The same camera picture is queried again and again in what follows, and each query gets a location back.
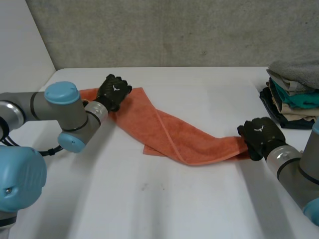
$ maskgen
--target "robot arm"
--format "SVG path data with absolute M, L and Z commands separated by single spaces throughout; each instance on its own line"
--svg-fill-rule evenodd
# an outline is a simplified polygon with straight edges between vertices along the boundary
M 126 81 L 109 75 L 85 107 L 71 82 L 52 84 L 44 92 L 0 94 L 0 139 L 28 121 L 56 120 L 62 129 L 59 145 L 79 153 L 131 90 Z M 41 153 L 30 147 L 0 146 L 0 231 L 15 223 L 18 210 L 36 202 L 45 182 Z
M 251 158 L 265 158 L 304 215 L 319 226 L 319 122 L 315 123 L 303 154 L 286 144 L 281 130 L 270 118 L 246 121 L 238 127 Z

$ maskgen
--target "white wall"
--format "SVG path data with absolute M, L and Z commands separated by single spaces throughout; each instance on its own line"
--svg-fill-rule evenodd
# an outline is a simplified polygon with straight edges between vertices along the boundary
M 24 0 L 0 0 L 0 93 L 36 91 L 55 72 Z

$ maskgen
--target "teal cloth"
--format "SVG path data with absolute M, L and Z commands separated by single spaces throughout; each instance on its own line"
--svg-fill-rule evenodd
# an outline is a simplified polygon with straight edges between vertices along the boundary
M 299 107 L 304 109 L 319 107 L 318 92 L 289 96 L 283 88 L 281 88 L 275 81 L 273 82 L 275 83 L 280 99 L 284 103 L 287 103 L 290 107 L 292 108 Z

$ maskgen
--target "black cable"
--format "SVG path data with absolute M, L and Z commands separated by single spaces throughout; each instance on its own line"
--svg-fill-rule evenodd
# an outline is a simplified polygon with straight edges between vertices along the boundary
M 7 139 L 14 146 L 20 147 L 20 145 L 18 145 L 16 142 L 14 142 L 13 139 L 9 135 L 5 139 Z
M 18 145 L 16 142 L 14 142 L 14 140 L 12 138 L 10 138 L 9 136 L 7 136 L 6 138 L 4 138 L 1 143 L 3 143 L 6 146 L 10 146 L 10 147 L 20 147 L 20 145 Z M 49 149 L 47 151 L 39 151 L 39 153 L 45 157 L 45 156 L 52 156 L 55 155 L 56 153 L 60 152 L 63 148 L 59 145 L 55 148 Z

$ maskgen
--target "stack of folded clothes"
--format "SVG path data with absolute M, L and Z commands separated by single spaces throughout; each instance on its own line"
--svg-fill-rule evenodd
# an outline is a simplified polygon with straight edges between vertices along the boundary
M 275 61 L 260 99 L 281 128 L 311 129 L 319 117 L 319 55 Z

